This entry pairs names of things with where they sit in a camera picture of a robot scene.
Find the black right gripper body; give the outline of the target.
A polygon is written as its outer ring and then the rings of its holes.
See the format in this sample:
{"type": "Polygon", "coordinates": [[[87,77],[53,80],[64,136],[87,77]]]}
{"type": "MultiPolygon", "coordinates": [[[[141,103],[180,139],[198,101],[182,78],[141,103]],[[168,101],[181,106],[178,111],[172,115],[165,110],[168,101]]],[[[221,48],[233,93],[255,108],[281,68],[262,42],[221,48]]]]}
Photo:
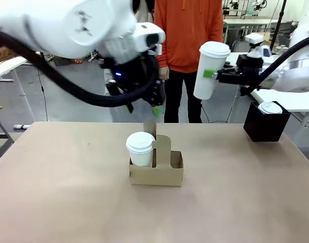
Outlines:
{"type": "Polygon", "coordinates": [[[238,56],[237,73],[239,74],[239,85],[249,86],[259,76],[259,72],[262,68],[262,58],[248,57],[246,54],[238,56]]]}

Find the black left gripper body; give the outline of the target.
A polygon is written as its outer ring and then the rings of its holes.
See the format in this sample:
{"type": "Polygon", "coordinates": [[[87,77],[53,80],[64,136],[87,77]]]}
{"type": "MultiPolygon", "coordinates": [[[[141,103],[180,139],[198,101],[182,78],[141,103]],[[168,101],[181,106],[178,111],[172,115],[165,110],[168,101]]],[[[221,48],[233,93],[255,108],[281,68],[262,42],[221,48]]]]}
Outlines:
{"type": "Polygon", "coordinates": [[[124,64],[117,64],[113,58],[106,57],[103,59],[101,68],[109,69],[112,74],[114,84],[106,85],[111,95],[120,93],[126,94],[149,85],[149,90],[154,86],[158,78],[158,61],[155,55],[141,54],[133,60],[124,64]]]}

